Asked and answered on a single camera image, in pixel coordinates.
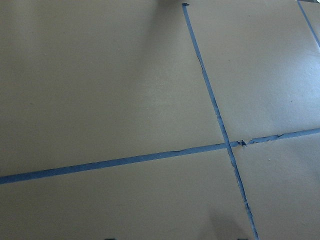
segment blue line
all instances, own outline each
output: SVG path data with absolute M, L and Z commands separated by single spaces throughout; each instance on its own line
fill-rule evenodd
M 232 148 L 231 148 L 231 144 L 230 144 L 230 141 L 229 141 L 229 137 L 228 137 L 224 122 L 222 120 L 222 117 L 220 115 L 220 111 L 219 111 L 218 104 L 217 104 L 217 101 L 216 101 L 216 98 L 215 98 L 215 95 L 214 95 L 214 91 L 213 91 L 213 89 L 211 87 L 211 84 L 210 84 L 210 81 L 209 81 L 209 77 L 208 77 L 208 74 L 207 74 L 207 71 L 206 71 L 206 68 L 205 68 L 205 64 L 204 64 L 204 61 L 203 61 L 203 59 L 201 57 L 201 53 L 200 53 L 200 50 L 199 50 L 199 47 L 198 47 L 198 44 L 197 44 L 197 40 L 196 40 L 194 31 L 192 29 L 192 26 L 191 26 L 191 22 L 190 22 L 188 11 L 187 11 L 187 6 L 188 5 L 189 4 L 187 4 L 187 3 L 183 3 L 182 4 L 185 21 L 186 21 L 187 27 L 189 29 L 190 37 L 191 37 L 191 40 L 192 40 L 192 43 L 193 43 L 193 47 L 194 47 L 196 56 L 198 57 L 200 65 L 202 67 L 202 75 L 203 75 L 203 78 L 204 78 L 204 81 L 205 81 L 205 84 L 206 84 L 206 88 L 208 90 L 208 93 L 209 93 L 209 96 L 210 96 L 210 99 L 211 99 L 211 103 L 213 105 L 217 120 L 218 120 L 219 125 L 220 125 L 220 129 L 221 129 L 221 132 L 222 132 L 222 135 L 223 135 L 223 139 L 224 139 L 224 142 L 225 142 L 225 145 L 226 145 L 226 149 L 227 149 L 227 151 L 229 153 L 229 157 L 230 157 L 232 166 L 234 168 L 234 173 L 235 173 L 235 176 L 236 176 L 236 179 L 237 179 L 237 182 L 238 182 L 238 186 L 240 188 L 241 196 L 242 196 L 242 199 L 244 201 L 244 205 L 245 205 L 245 208 L 246 208 L 246 212 L 248 214 L 248 218 L 249 218 L 249 221 L 250 221 L 250 225 L 251 225 L 251 229 L 252 229 L 254 238 L 255 238 L 255 240 L 259 240 L 260 238 L 258 236 L 258 232 L 257 232 L 256 225 L 255 225 L 255 222 L 254 222 L 254 217 L 252 215 L 252 212 L 251 212 L 248 200 L 247 200 L 245 188 L 244 188 L 243 182 L 242 182 L 241 177 L 240 177 L 240 173 L 239 173 L 238 166 L 237 166 L 237 163 L 236 163 L 236 158 L 234 156 L 234 153 L 232 152 Z
M 113 160 L 107 160 L 107 161 L 91 162 L 91 163 L 74 165 L 74 166 L 65 166 L 65 167 L 59 167 L 54 169 L 26 172 L 26 173 L 20 173 L 15 175 L 0 176 L 0 185 L 20 182 L 20 181 L 33 180 L 33 179 L 53 177 L 53 176 L 64 175 L 64 174 L 72 174 L 72 173 L 83 172 L 88 170 L 103 169 L 103 168 L 109 168 L 109 167 L 126 165 L 126 164 L 134 164 L 134 163 L 146 162 L 146 161 L 157 160 L 157 159 L 165 159 L 165 158 L 171 158 L 171 157 L 177 157 L 177 156 L 183 156 L 183 155 L 189 155 L 189 154 L 203 153 L 203 152 L 214 151 L 214 150 L 225 149 L 225 148 L 226 148 L 226 145 L 224 143 L 220 143 L 215 145 L 187 148 L 181 151 L 166 151 L 166 152 L 152 153 L 152 154 L 140 155 L 140 156 L 131 156 L 131 157 L 125 157 L 125 158 L 119 158 L 119 159 L 113 159 Z
M 310 21 L 309 21 L 309 18 L 307 17 L 307 14 L 306 14 L 304 8 L 302 7 L 302 5 L 301 5 L 301 3 L 300 3 L 299 0 L 297 1 L 297 3 L 298 3 L 298 5 L 299 5 L 299 8 L 300 8 L 303 16 L 304 16 L 304 19 L 306 20 L 306 23 L 308 24 L 308 26 L 309 26 L 309 28 L 310 28 L 310 30 L 311 30 L 311 33 L 312 33 L 312 35 L 313 35 L 316 43 L 318 44 L 318 46 L 319 46 L 319 48 L 320 48 L 320 40 L 319 40 L 316 32 L 314 31 L 314 28 L 312 27 L 312 25 L 311 25 L 311 23 L 310 23 Z
M 311 134 L 319 134 L 319 133 L 320 133 L 320 128 L 315 128 L 315 129 L 309 129 L 309 130 L 303 130 L 303 131 L 284 133 L 281 135 L 257 137 L 257 138 L 253 138 L 248 143 L 245 143 L 245 145 L 256 144 L 256 143 L 265 143 L 268 141 L 275 141 L 275 140 L 280 140 L 280 139 L 290 139 L 290 138 L 311 135 Z

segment blue painter's tape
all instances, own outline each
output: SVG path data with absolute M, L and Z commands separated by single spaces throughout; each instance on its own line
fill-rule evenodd
M 314 28 L 312 27 L 311 22 L 309 21 L 309 18 L 308 18 L 308 16 L 307 16 L 304 8 L 303 8 L 302 5 L 301 5 L 301 2 L 300 2 L 299 0 L 296 1 L 296 2 L 298 3 L 299 8 L 300 8 L 300 10 L 301 10 L 301 12 L 302 12 L 302 14 L 303 14 L 303 16 L 304 16 L 304 19 L 305 19 L 306 23 L 308 24 L 308 26 L 309 26 L 309 28 L 310 28 L 310 30 L 311 30 L 311 33 L 312 33 L 312 35 L 313 35 L 316 43 L 318 44 L 318 46 L 319 46 L 319 48 L 320 48 L 320 40 L 319 40 L 319 38 L 318 38 L 318 36 L 317 36 Z
M 309 129 L 309 130 L 284 133 L 281 135 L 257 137 L 257 138 L 253 138 L 252 140 L 250 140 L 246 144 L 250 145 L 250 144 L 256 144 L 256 143 L 265 143 L 268 141 L 275 141 L 275 140 L 280 140 L 280 139 L 290 139 L 290 138 L 296 138 L 296 137 L 300 137 L 300 136 L 319 134 L 319 133 L 320 133 L 320 128 L 314 128 L 314 129 Z
M 177 157 L 177 156 L 183 156 L 183 155 L 189 155 L 189 154 L 203 153 L 203 152 L 214 151 L 214 150 L 219 150 L 224 148 L 226 148 L 226 145 L 224 143 L 220 143 L 215 145 L 192 147 L 192 148 L 187 148 L 180 151 L 159 152 L 159 153 L 152 153 L 152 154 L 140 155 L 140 156 L 131 156 L 131 157 L 125 157 L 125 158 L 119 158 L 119 159 L 113 159 L 113 160 L 107 160 L 107 161 L 91 162 L 91 163 L 74 165 L 74 166 L 65 166 L 65 167 L 59 167 L 54 169 L 26 172 L 26 173 L 9 175 L 9 176 L 1 176 L 0 185 L 20 182 L 20 181 L 33 180 L 33 179 L 53 177 L 53 176 L 64 175 L 64 174 L 72 174 L 72 173 L 83 172 L 88 170 L 104 169 L 104 168 L 109 168 L 114 166 L 134 164 L 134 163 L 152 161 L 157 159 L 165 159 L 165 158 L 171 158 L 171 157 Z
M 188 11 L 187 11 L 187 6 L 188 6 L 187 3 L 183 3 L 182 4 L 185 21 L 186 21 L 186 24 L 187 24 L 187 27 L 188 27 L 188 30 L 189 30 L 189 33 L 190 33 L 190 37 L 191 37 L 191 40 L 192 40 L 192 43 L 193 43 L 193 47 L 194 47 L 196 56 L 198 57 L 200 65 L 201 65 L 201 68 L 202 68 L 203 79 L 205 81 L 206 88 L 208 90 L 208 93 L 209 93 L 209 96 L 210 96 L 210 100 L 211 100 L 213 109 L 215 111 L 215 114 L 216 114 L 220 129 L 221 129 L 221 132 L 222 132 L 222 135 L 223 135 L 225 146 L 226 146 L 226 149 L 228 151 L 232 166 L 234 168 L 235 177 L 237 179 L 238 186 L 240 188 L 241 196 L 242 196 L 242 199 L 244 201 L 245 209 L 246 209 L 246 212 L 248 214 L 248 218 L 249 218 L 249 221 L 250 221 L 250 225 L 251 225 L 251 229 L 252 229 L 254 238 L 255 238 L 255 240 L 259 240 L 258 232 L 257 232 L 256 225 L 255 225 L 255 222 L 254 222 L 254 217 L 252 215 L 250 206 L 248 204 L 245 188 L 244 188 L 243 182 L 242 182 L 241 177 L 240 177 L 240 173 L 239 173 L 239 170 L 238 170 L 236 158 L 234 156 L 234 153 L 232 152 L 231 143 L 229 141 L 229 137 L 228 137 L 224 122 L 223 122 L 222 117 L 220 115 L 220 111 L 219 111 L 218 104 L 217 104 L 217 101 L 216 101 L 216 98 L 215 98 L 215 95 L 214 95 L 214 91 L 213 91 L 213 89 L 211 87 L 211 84 L 210 84 L 210 81 L 209 81 L 209 77 L 208 77 L 208 74 L 207 74 L 207 71 L 206 71 L 206 67 L 205 67 L 204 61 L 202 59 L 202 56 L 201 56 L 201 53 L 200 53 L 200 50 L 199 50 L 199 47 L 198 47 L 198 44 L 197 44 L 197 40 L 196 40 L 194 31 L 193 31 L 193 28 L 192 28 L 192 25 L 191 25 L 191 22 L 190 22 Z

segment floor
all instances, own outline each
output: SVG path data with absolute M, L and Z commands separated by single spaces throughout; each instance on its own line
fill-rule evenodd
M 317 240 L 320 4 L 0 2 L 0 239 Z

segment shiny floor surface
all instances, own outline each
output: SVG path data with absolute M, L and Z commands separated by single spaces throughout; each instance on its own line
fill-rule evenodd
M 320 4 L 182 3 L 0 2 L 0 239 L 319 239 Z

